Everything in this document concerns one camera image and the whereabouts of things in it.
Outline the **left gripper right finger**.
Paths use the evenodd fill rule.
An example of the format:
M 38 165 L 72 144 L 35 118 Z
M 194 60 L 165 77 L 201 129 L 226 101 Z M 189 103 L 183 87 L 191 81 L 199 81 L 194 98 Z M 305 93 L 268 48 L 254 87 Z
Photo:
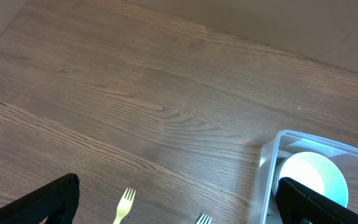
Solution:
M 358 224 L 358 214 L 289 178 L 281 178 L 275 194 L 283 224 Z

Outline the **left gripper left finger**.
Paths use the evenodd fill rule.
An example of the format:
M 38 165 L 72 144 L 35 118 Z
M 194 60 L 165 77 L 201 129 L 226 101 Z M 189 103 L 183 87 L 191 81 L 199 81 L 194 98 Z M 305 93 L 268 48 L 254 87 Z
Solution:
M 80 180 L 69 173 L 0 208 L 0 224 L 72 224 L 79 199 Z

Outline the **light blue bowl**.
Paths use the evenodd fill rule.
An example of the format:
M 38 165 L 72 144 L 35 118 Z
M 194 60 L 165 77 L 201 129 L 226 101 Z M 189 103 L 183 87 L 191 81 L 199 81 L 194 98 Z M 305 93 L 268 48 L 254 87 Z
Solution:
M 328 199 L 347 207 L 349 189 L 344 175 L 327 157 L 315 152 L 299 152 L 285 158 L 276 167 L 272 192 L 277 193 L 278 182 L 289 177 Z

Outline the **yellow plastic fork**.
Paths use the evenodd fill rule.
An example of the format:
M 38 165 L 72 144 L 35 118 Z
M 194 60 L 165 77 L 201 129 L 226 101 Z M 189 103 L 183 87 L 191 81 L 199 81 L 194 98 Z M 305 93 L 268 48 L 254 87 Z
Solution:
M 124 191 L 116 210 L 116 216 L 112 224 L 120 224 L 121 221 L 129 214 L 134 203 L 136 189 L 127 187 Z

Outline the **light blue plastic fork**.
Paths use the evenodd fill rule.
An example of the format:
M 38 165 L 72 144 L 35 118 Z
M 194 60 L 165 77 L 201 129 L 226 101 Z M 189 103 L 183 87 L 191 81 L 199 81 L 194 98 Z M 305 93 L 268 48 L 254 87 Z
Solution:
M 212 217 L 206 213 L 200 215 L 195 224 L 211 224 Z

